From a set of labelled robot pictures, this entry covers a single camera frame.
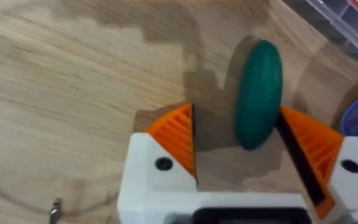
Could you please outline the left gripper white and orange right finger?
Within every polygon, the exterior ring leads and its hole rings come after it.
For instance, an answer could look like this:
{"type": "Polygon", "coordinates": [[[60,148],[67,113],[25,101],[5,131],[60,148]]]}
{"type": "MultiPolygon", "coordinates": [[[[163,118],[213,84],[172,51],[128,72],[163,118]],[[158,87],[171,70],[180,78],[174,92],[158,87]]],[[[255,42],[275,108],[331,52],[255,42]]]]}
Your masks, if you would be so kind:
{"type": "Polygon", "coordinates": [[[310,198],[314,220],[358,220],[358,137],[281,107],[276,128],[310,198]]]}

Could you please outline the left gripper white and orange left finger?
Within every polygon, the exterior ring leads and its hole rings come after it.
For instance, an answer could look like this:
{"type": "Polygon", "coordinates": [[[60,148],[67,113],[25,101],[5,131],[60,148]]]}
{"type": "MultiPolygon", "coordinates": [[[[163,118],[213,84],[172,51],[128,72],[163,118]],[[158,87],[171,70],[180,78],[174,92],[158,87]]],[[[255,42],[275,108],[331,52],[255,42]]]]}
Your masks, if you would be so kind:
{"type": "Polygon", "coordinates": [[[121,223],[188,223],[196,210],[193,105],[160,117],[129,141],[117,210],[121,223]]]}

